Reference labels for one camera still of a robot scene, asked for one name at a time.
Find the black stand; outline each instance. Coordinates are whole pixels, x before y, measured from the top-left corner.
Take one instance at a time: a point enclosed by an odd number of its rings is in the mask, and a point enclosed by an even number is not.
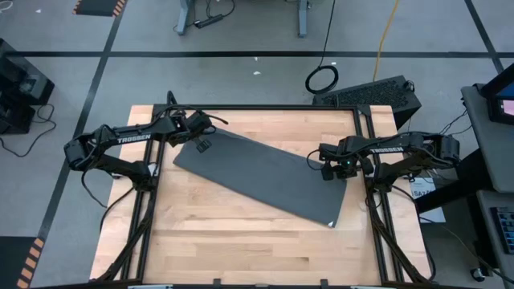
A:
[[[416,199],[419,213],[439,208],[448,202],[475,194],[479,189],[492,188],[491,178],[480,149],[464,158],[457,166],[456,171],[459,177],[458,181]]]

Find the orange and black hazard tape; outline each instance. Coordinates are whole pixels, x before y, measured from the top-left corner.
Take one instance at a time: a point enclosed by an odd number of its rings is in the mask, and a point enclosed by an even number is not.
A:
[[[78,0],[77,3],[75,4],[75,8],[73,8],[73,12],[72,12],[73,14],[77,14],[77,9],[79,9],[81,1],[82,0]],[[121,13],[125,3],[126,3],[126,0],[118,0],[118,3],[116,4],[116,6],[114,6],[114,10],[112,11],[113,17],[116,17]]]
[[[32,277],[34,276],[35,268],[38,265],[39,256],[43,250],[45,242],[41,238],[36,238],[31,248],[25,264],[23,264],[22,272],[18,278],[16,285],[18,288],[28,288],[31,285]]]

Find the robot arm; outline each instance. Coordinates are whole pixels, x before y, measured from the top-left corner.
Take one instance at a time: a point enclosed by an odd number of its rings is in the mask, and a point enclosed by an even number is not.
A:
[[[201,136],[207,129],[213,127],[210,118],[218,118],[199,110],[186,117],[182,108],[184,107],[177,104],[171,105],[165,111],[159,112],[159,116],[149,124],[121,128],[110,128],[103,124],[94,132],[74,138],[64,145],[64,153],[70,169],[81,172],[101,169],[109,174],[116,173],[130,178],[136,189],[152,189],[153,178],[143,161],[131,163],[104,153],[114,145],[147,140],[166,141],[173,147],[193,140],[197,143],[198,151],[203,153],[211,143],[208,140],[202,140]]]
[[[450,169],[459,162],[459,142],[451,136],[425,132],[405,132],[395,136],[366,139],[348,136],[338,146],[320,144],[320,161],[324,180],[355,177],[362,169],[373,175],[376,189],[390,191],[398,177],[415,176],[424,169]],[[409,156],[394,164],[381,163],[376,169],[367,156],[382,153],[407,153]]]

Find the black equipment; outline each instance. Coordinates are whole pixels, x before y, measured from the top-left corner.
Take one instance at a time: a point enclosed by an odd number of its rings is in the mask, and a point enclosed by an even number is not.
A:
[[[87,172],[89,169],[101,169],[109,174],[130,178],[134,189],[155,190],[157,178],[143,161],[132,163],[123,161],[105,155],[105,151],[114,145],[124,145],[138,141],[158,140],[168,142],[174,147],[192,140],[197,144],[197,150],[203,153],[211,146],[211,143],[208,140],[202,140],[202,135],[213,133],[213,131],[207,131],[209,128],[214,131],[216,129],[210,119],[220,120],[224,124],[228,124],[225,120],[208,115],[196,108],[177,104],[171,92],[168,92],[168,98],[171,105],[156,113],[154,120],[149,124],[137,124],[121,128],[110,128],[103,124],[96,131],[80,135],[65,144],[64,153],[70,169],[81,172]],[[185,109],[192,109],[195,112],[186,117]],[[150,226],[152,215],[152,210],[146,211],[145,216],[118,258],[97,280],[113,280],[116,277],[124,261],[131,256],[132,249],[137,244],[139,237]]]
[[[314,96],[312,104],[336,108],[358,104],[389,105],[393,108],[396,128],[403,126],[421,107],[414,94],[414,83],[402,75],[319,94]]]
[[[366,175],[373,173],[373,187],[390,192],[397,178],[405,175],[415,177],[424,169],[450,169],[459,163],[459,142],[451,136],[425,132],[406,132],[396,136],[366,139],[363,136],[348,136],[339,140],[339,145],[320,144],[320,161],[323,179],[355,177],[362,169]],[[381,163],[376,169],[370,154],[408,153],[409,156],[392,165]]]
[[[505,254],[514,254],[514,208],[491,208]]]
[[[320,170],[326,181],[332,180],[334,174],[338,178],[355,177],[359,169],[362,169],[365,175],[374,172],[372,177],[365,176],[366,204],[369,207],[371,224],[383,237],[409,278],[414,283],[430,284],[430,280],[418,272],[394,241],[394,236],[388,232],[387,226],[378,214],[378,206],[370,206],[369,204],[373,204],[374,201],[371,203],[369,199],[373,199],[373,193],[390,192],[393,183],[401,176],[412,178],[424,169],[455,167],[459,163],[459,142],[451,136],[437,133],[404,132],[395,136],[371,139],[348,136],[340,140],[338,146],[320,144],[316,151],[320,153],[320,161],[324,161]],[[381,153],[407,153],[409,156],[394,164],[386,164],[380,163],[377,159],[377,155]],[[375,157],[375,169],[368,155]]]
[[[514,64],[489,83],[477,86],[480,95],[487,99],[489,119],[503,124],[514,124]]]
[[[15,52],[0,39],[0,91],[21,104],[46,104],[54,83],[23,57],[10,55]]]
[[[0,91],[0,135],[28,133],[35,111]]]

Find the cable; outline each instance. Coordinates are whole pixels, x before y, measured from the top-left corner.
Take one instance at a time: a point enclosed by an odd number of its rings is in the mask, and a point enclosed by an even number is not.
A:
[[[439,132],[440,134],[446,134],[448,132],[448,130],[451,128],[451,126],[457,121],[459,120],[460,118],[462,118],[463,116],[465,116],[467,114],[467,108],[464,109],[464,112],[460,115],[460,116],[457,116],[456,118],[454,118],[449,124],[445,125],[443,129],[441,129],[441,131]]]
[[[104,226],[104,220],[105,220],[105,217],[107,217],[107,213],[113,208],[113,206],[115,206],[117,203],[119,203],[121,200],[123,200],[125,197],[127,197],[129,195],[130,192],[132,192],[134,190],[134,187],[130,188],[127,193],[124,193],[123,195],[121,195],[121,197],[119,197],[117,200],[115,200],[104,212],[104,215],[102,216],[102,219],[100,221],[100,232],[102,231],[102,226]]]
[[[215,127],[215,126],[213,126],[213,125],[211,125],[211,127],[212,127],[212,129],[213,129],[213,130],[212,130],[211,132],[205,132],[205,131],[204,131],[204,132],[203,132],[203,135],[204,135],[204,136],[209,136],[209,135],[211,135],[211,134],[215,134],[215,133],[216,133],[216,131],[218,130],[218,128],[216,128],[216,127]]]
[[[447,177],[444,177],[442,174],[439,174],[437,172],[437,170],[435,169],[432,169],[432,171],[434,172],[434,174],[438,177],[438,178],[441,178],[443,179],[444,181],[452,181],[451,179],[447,178]],[[426,173],[428,173],[428,175],[433,179],[434,176],[432,176],[432,174],[430,173],[430,170],[426,170]]]
[[[9,10],[13,6],[13,2],[12,1],[1,1],[0,2],[0,6],[3,5],[3,3],[9,3],[9,5],[7,7],[5,7],[5,8],[0,8],[0,13],[2,13],[5,10]]]
[[[155,164],[155,168],[153,168],[153,172],[152,172],[152,177],[155,177],[155,173],[157,172],[157,163],[156,162],[151,162],[149,163],[149,165],[151,164]],[[104,226],[104,220],[105,220],[105,217],[107,217],[107,214],[108,212],[117,204],[119,203],[121,200],[123,200],[125,197],[127,197],[130,192],[132,192],[134,190],[134,186],[132,188],[130,188],[126,193],[122,194],[121,197],[119,197],[117,200],[115,200],[104,212],[104,215],[102,216],[102,219],[100,220],[100,232],[102,231],[102,226]]]
[[[404,189],[400,189],[398,188],[396,185],[393,185],[393,188],[395,188],[396,190],[404,193],[413,203],[414,203],[414,207],[416,208],[416,214],[418,214],[418,217],[424,221],[427,221],[427,222],[431,222],[431,223],[434,223],[438,226],[441,226],[445,231],[447,231],[448,233],[450,233],[452,236],[454,236],[457,240],[459,240],[459,242],[464,246],[464,248],[470,253],[472,254],[475,258],[478,259],[479,263],[482,264],[483,266],[485,266],[487,269],[491,270],[494,274],[498,275],[499,277],[501,277],[503,280],[509,282],[509,283],[512,283],[514,284],[514,280],[510,279],[509,277],[507,277],[506,275],[503,275],[501,274],[499,271],[495,270],[491,265],[489,265],[487,262],[485,262],[482,258],[480,258],[480,256],[478,256],[475,252],[473,252],[471,249],[469,249],[466,245],[466,243],[456,234],[454,233],[453,231],[451,231],[450,229],[448,229],[446,226],[442,225],[442,224],[439,224],[437,222],[434,222],[430,219],[427,219],[427,218],[424,218],[424,217],[421,217],[419,216],[419,212],[418,212],[418,205],[416,204],[416,201],[414,200],[414,198],[408,194]]]
[[[311,163],[309,163],[309,162],[308,162],[308,160],[309,160],[309,158],[311,157],[311,155],[312,155],[313,153],[315,153],[315,152],[319,152],[319,151],[320,151],[319,149],[315,149],[315,150],[311,151],[311,152],[307,155],[307,157],[305,158],[305,160],[307,161],[307,165],[308,165],[308,167],[309,167],[309,168],[311,168],[312,170],[321,170],[321,168],[323,168],[323,165],[322,165],[320,168],[316,169],[316,168],[314,168],[314,167],[312,167],[312,166],[311,166]]]
[[[391,15],[389,16],[389,20],[387,20],[387,25],[385,26],[384,34],[382,34],[382,37],[380,38],[380,45],[378,46],[378,53],[377,53],[377,60],[375,61],[375,72],[373,73],[373,81],[377,78],[378,74],[378,66],[380,65],[380,54],[382,53],[382,46],[384,45],[384,40],[386,39],[387,32],[389,31],[389,27],[391,26],[391,23],[394,19],[394,14],[396,13],[396,9],[398,8],[398,3],[400,0],[396,0],[394,2],[393,11],[391,12]]]
[[[328,21],[327,34],[324,38],[323,54],[321,55],[321,61],[320,61],[320,64],[318,65],[318,68],[321,67],[321,64],[323,64],[324,53],[327,51],[328,36],[330,35],[330,27],[332,27],[332,17],[334,15],[335,7],[336,7],[336,1],[334,0],[332,2],[332,10],[330,11],[330,20]]]
[[[466,243],[456,233],[454,233],[453,231],[448,229],[446,226],[444,226],[442,224],[439,224],[437,222],[434,222],[432,220],[429,220],[427,218],[424,218],[424,217],[419,217],[419,218],[422,219],[422,220],[425,220],[427,222],[431,222],[431,223],[434,223],[434,224],[436,224],[438,226],[441,226],[446,232],[450,233],[453,237],[455,237],[463,245],[463,247],[467,250],[467,252],[469,252],[471,255],[473,255],[475,258],[477,258],[477,260],[479,261],[480,264],[485,266],[487,269],[491,270],[492,273],[498,275],[504,281],[507,281],[507,282],[509,282],[511,284],[514,284],[514,280],[510,279],[506,275],[503,275],[498,270],[494,269],[491,265],[489,265],[487,262],[485,262],[480,256],[478,256],[475,252],[473,252],[470,248],[468,248]]]
[[[472,127],[473,127],[473,125],[472,125],[472,124],[470,124],[466,129],[464,129],[464,130],[462,130],[462,131],[460,131],[460,132],[453,132],[453,133],[450,133],[450,136],[454,136],[454,135],[456,135],[456,134],[465,133],[465,132],[467,132],[470,128],[472,128]]]
[[[366,197],[366,198],[364,199],[364,203],[366,204],[366,206],[367,206],[368,208],[372,209],[372,208],[369,206],[369,199],[368,199],[368,197]],[[382,199],[380,198],[380,201],[378,202],[378,205],[377,205],[377,206],[375,206],[373,209],[375,209],[375,210],[376,210],[376,209],[378,209],[378,207],[379,207],[381,204],[382,204]]]
[[[229,13],[222,14],[223,17],[226,17],[226,16],[232,14],[232,12],[234,12],[234,10],[235,10],[235,2],[234,2],[234,0],[231,0],[231,1],[232,1],[232,9],[230,10]],[[206,0],[206,3],[207,3],[207,8],[206,8],[207,18],[213,18],[213,16],[210,14],[210,2],[211,2],[211,0]]]
[[[48,116],[48,118],[44,118],[42,117],[39,113],[41,112],[41,108],[44,108],[46,106],[49,106],[51,107],[51,111],[50,111],[50,115]],[[36,112],[36,116],[43,120],[43,121],[37,121],[37,120],[32,120],[32,122],[36,123],[36,124],[45,124],[45,123],[51,123],[53,124],[51,128],[49,128],[48,130],[44,131],[44,132],[41,132],[36,138],[35,140],[32,142],[31,146],[29,147],[29,149],[27,150],[26,153],[23,153],[23,154],[19,154],[17,152],[15,152],[14,150],[12,149],[9,149],[6,147],[6,144],[4,142],[4,140],[0,137],[0,143],[2,143],[2,147],[9,153],[12,153],[14,154],[16,157],[26,157],[32,150],[32,148],[34,148],[34,145],[35,143],[39,140],[39,138],[41,136],[44,136],[45,134],[53,131],[56,127],[57,127],[57,124],[51,120],[51,117],[54,115],[54,110],[55,110],[55,107],[52,105],[52,104],[44,104],[43,106],[40,106]]]
[[[335,86],[337,84],[337,81],[339,81],[339,71],[337,71],[337,68],[335,68],[333,65],[321,66],[321,64],[323,64],[324,54],[327,51],[328,36],[330,35],[330,27],[332,27],[332,18],[333,18],[333,15],[334,15],[334,8],[335,7],[336,7],[336,0],[333,0],[333,2],[332,2],[332,10],[330,12],[330,20],[328,21],[327,35],[325,36],[325,39],[324,39],[323,54],[321,55],[320,64],[318,65],[318,67],[313,72],[311,72],[311,74],[309,74],[307,76],[307,79],[305,80],[305,88],[307,89],[308,92],[311,92],[312,94],[315,94],[315,95],[326,93],[326,92],[330,92],[331,90],[333,90],[335,88]],[[317,90],[316,89],[312,89],[311,88],[311,78],[316,73],[318,73],[319,71],[322,71],[322,70],[325,70],[325,69],[328,69],[328,70],[333,72],[334,80],[326,88],[317,89]]]
[[[407,125],[407,132],[410,131],[410,121],[412,120],[412,116],[409,118],[409,124]]]
[[[396,185],[393,185],[392,187],[395,188],[397,191],[405,194],[412,201],[412,203],[414,204],[414,208],[416,209],[416,215],[418,216],[418,222],[419,222],[420,217],[419,217],[418,204],[416,204],[416,201],[414,200],[414,198],[410,195],[410,193],[407,193],[404,189],[397,187]],[[434,258],[432,257],[432,253],[430,252],[430,250],[428,249],[428,246],[426,245],[425,237],[423,237],[423,234],[421,236],[423,238],[423,245],[425,246],[426,255],[428,256],[428,261],[430,263],[430,269],[432,271],[432,274],[430,275],[430,278],[428,280],[433,281],[435,278],[435,275],[437,274],[437,268],[435,267],[435,262],[434,262]]]
[[[86,191],[88,192],[89,194],[89,197],[91,197],[93,200],[95,200],[98,205],[100,205],[102,208],[106,208],[107,209],[107,206],[102,204],[102,202],[100,200],[98,200],[95,195],[93,195],[93,193],[91,193],[91,190],[89,190],[88,186],[86,185],[86,182],[85,182],[85,177],[86,177],[86,173],[89,172],[89,169],[86,169],[83,173],[82,173],[82,177],[80,178],[80,182],[82,182],[82,186],[86,189]]]

